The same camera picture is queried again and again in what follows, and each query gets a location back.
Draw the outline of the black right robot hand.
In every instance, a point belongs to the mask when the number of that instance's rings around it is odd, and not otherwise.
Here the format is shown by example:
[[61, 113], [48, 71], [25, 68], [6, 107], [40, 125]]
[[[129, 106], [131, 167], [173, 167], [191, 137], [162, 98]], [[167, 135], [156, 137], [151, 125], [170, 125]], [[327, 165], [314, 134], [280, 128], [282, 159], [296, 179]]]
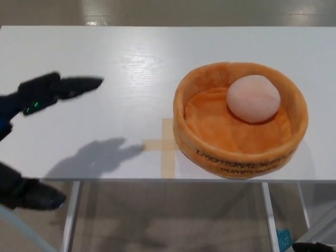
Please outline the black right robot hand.
[[335, 252], [335, 246], [322, 243], [294, 243], [292, 248], [295, 252]]

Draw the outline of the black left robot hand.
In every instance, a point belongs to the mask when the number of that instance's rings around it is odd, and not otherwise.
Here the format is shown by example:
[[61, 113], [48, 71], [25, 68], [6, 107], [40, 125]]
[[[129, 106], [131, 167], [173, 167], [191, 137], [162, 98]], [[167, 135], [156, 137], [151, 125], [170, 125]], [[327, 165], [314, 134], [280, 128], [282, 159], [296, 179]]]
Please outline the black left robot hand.
[[[62, 78], [56, 71], [21, 83], [17, 91], [1, 96], [1, 139], [11, 133], [11, 120], [17, 114], [32, 115], [55, 105], [59, 100], [73, 99], [91, 92], [102, 83], [102, 77]], [[1, 206], [11, 210], [53, 211], [66, 198], [60, 190], [37, 178], [22, 176], [17, 170], [1, 163]]]

